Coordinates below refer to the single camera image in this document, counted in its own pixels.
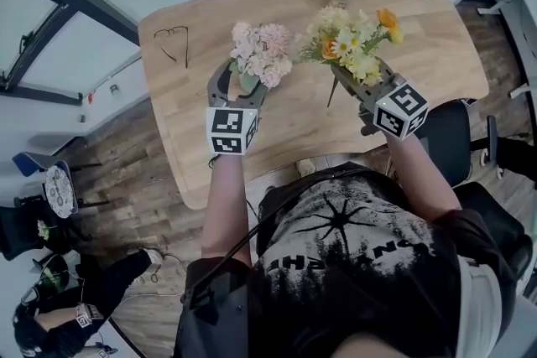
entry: person with vr headset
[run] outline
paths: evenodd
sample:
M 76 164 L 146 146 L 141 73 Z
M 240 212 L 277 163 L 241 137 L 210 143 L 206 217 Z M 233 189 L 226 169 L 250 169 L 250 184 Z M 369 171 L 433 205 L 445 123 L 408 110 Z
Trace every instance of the person with vr headset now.
M 490 353 L 513 274 L 418 138 L 386 138 L 400 186 L 354 163 L 315 172 L 268 191 L 250 234 L 242 157 L 214 160 L 175 357 Z
M 47 299 L 22 301 L 15 310 L 15 340 L 24 356 L 78 358 L 96 355 L 99 346 L 86 342 L 121 303 L 127 288 L 163 258 L 143 249 L 113 263 L 98 278 L 80 279 L 81 286 Z

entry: white shoe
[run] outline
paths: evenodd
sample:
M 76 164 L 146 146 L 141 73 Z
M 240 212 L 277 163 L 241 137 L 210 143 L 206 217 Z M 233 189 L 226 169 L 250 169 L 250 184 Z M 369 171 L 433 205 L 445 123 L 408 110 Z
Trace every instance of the white shoe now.
M 317 167 L 311 161 L 311 158 L 305 160 L 300 160 L 296 162 L 296 169 L 300 173 L 300 177 L 304 178 L 308 174 L 314 174 L 317 170 Z
M 137 278 L 135 278 L 133 280 L 133 282 L 131 283 L 131 287 L 141 287 L 142 285 L 145 284 L 145 281 L 143 280 L 143 278 L 141 276 L 138 276 Z
M 156 249 L 146 249 L 146 248 L 144 248 L 143 250 L 146 251 L 147 254 L 149 255 L 151 264 L 157 264 L 158 266 L 162 265 L 164 261 L 164 257 L 159 251 L 157 251 Z

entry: orange flower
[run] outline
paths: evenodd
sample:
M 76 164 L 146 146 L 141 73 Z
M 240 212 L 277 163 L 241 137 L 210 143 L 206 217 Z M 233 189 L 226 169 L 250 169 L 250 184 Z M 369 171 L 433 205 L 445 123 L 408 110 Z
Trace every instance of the orange flower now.
M 322 41 L 322 58 L 325 60 L 335 60 L 337 55 L 332 51 L 332 46 L 334 44 L 334 39 L 327 39 Z
M 394 26 L 388 30 L 388 38 L 392 44 L 402 44 L 403 32 L 401 32 L 398 26 Z
M 388 29 L 397 26 L 397 16 L 388 8 L 377 10 L 378 21 Z

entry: yellow flower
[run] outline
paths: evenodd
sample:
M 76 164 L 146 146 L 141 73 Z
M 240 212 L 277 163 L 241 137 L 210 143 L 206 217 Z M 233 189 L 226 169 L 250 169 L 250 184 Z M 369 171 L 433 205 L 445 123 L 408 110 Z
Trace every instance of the yellow flower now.
M 397 16 L 388 8 L 382 8 L 377 11 L 378 21 L 388 29 L 397 26 Z
M 356 51 L 358 48 L 360 48 L 360 39 L 358 39 L 358 37 L 355 34 L 352 34 L 350 45 L 351 45 L 351 51 Z
M 379 82 L 383 80 L 383 76 L 380 73 L 380 70 L 378 72 L 371 72 L 368 74 L 362 81 L 362 83 L 365 86 L 375 86 Z
M 392 44 L 402 44 L 403 43 L 403 32 L 398 26 L 392 27 L 388 30 L 388 38 Z
M 377 74 L 380 71 L 380 61 L 372 55 L 365 55 L 362 52 L 349 55 L 345 60 L 345 66 L 355 80 L 363 80 L 368 75 Z
M 332 44 L 335 43 L 334 39 L 327 39 L 322 41 L 321 54 L 322 58 L 325 60 L 335 60 L 337 55 L 332 51 Z

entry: black t-shirt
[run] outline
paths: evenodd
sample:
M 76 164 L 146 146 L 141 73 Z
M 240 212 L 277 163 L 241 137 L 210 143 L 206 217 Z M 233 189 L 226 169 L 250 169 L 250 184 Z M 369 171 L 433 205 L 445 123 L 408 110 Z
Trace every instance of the black t-shirt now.
M 452 211 L 431 225 L 391 202 L 385 188 L 367 175 L 313 184 L 278 213 L 253 269 L 237 260 L 222 268 L 248 286 L 250 356 L 330 356 L 360 332 L 408 356 L 454 356 L 457 253 L 497 274 L 503 333 L 515 281 L 479 214 Z M 191 263 L 187 286 L 219 261 Z

